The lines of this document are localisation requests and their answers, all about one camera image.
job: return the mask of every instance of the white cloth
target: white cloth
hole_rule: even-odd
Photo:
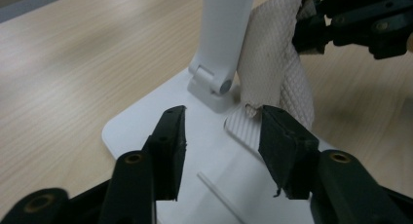
[[[241,101],[250,117],[262,105],[278,106],[304,127],[311,128],[313,97],[300,57],[292,45],[297,18],[315,12],[314,6],[306,3],[269,0],[251,12],[237,69]]]

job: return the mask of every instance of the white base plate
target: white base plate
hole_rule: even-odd
[[[187,92],[185,69],[110,120],[102,138],[115,158],[140,150],[163,112],[185,105],[187,152],[178,202],[157,202],[163,224],[314,223],[308,201],[273,198],[277,185],[254,149],[223,128],[240,106],[217,114]]]

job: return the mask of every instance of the table surface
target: table surface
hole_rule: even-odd
[[[201,13],[202,0],[60,0],[0,24],[0,217],[36,190],[73,197],[111,176],[103,126],[188,65]],[[413,197],[413,56],[329,45],[302,62],[314,133]]]

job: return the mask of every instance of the gray floor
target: gray floor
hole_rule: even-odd
[[[57,0],[0,0],[0,23],[55,1]]]

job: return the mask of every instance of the white stand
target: white stand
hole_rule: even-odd
[[[163,224],[314,223],[307,201],[273,198],[277,185],[261,160],[232,138],[217,114],[187,92],[185,69],[107,123],[102,138],[115,158],[142,148],[162,113],[185,105],[187,153],[178,202],[157,202]],[[237,95],[237,88],[230,90]]]
[[[204,0],[200,45],[189,63],[188,91],[217,113],[233,106],[230,90],[253,0]]]

